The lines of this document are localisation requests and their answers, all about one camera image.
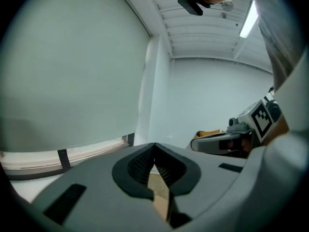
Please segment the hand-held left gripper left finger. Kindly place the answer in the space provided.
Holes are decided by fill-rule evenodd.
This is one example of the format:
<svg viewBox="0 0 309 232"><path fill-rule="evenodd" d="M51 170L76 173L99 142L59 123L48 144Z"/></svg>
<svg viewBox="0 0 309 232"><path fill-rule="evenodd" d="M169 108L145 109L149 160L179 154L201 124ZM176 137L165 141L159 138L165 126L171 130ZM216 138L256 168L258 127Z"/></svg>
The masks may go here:
<svg viewBox="0 0 309 232"><path fill-rule="evenodd" d="M78 164L39 193L31 217L46 232L172 231L147 187L161 149L171 146L134 146Z"/></svg>

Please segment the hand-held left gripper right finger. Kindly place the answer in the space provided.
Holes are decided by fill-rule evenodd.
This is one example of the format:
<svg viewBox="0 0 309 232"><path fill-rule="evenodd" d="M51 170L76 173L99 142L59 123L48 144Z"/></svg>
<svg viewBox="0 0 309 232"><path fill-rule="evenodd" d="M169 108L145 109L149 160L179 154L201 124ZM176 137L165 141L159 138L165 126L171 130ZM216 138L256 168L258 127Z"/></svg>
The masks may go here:
<svg viewBox="0 0 309 232"><path fill-rule="evenodd" d="M211 207L238 177L245 161L156 143L154 164L169 189L171 227L180 227Z"/></svg>

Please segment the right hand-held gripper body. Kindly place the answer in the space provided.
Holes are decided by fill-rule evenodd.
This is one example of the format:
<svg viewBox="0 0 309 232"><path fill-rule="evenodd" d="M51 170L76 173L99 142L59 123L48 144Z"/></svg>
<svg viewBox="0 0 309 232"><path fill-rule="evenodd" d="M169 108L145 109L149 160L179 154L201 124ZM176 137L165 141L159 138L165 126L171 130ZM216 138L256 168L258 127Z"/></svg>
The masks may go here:
<svg viewBox="0 0 309 232"><path fill-rule="evenodd" d="M269 135L274 124L275 122L263 100L259 100L245 109L237 117L230 118L228 131L239 134L255 131L259 142L262 143Z"/></svg>

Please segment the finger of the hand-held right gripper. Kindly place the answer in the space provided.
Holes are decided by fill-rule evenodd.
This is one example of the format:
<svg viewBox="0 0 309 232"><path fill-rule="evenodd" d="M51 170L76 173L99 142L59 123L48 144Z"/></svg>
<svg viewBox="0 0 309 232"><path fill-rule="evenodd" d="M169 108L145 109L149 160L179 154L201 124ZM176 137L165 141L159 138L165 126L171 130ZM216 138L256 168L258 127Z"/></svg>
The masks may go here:
<svg viewBox="0 0 309 232"><path fill-rule="evenodd" d="M192 139L190 147L193 151L207 154L242 152L243 140L248 139L251 142L253 135L251 130L245 132L220 132Z"/></svg>

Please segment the person's right hand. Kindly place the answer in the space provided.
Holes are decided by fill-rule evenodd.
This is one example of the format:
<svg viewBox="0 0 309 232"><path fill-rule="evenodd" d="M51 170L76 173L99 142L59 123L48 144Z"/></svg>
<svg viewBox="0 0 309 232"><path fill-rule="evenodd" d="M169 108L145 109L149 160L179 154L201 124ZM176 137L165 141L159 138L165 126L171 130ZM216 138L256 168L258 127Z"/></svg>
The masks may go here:
<svg viewBox="0 0 309 232"><path fill-rule="evenodd" d="M250 153L252 147L252 140L250 138L242 138L241 148L244 152Z"/></svg>

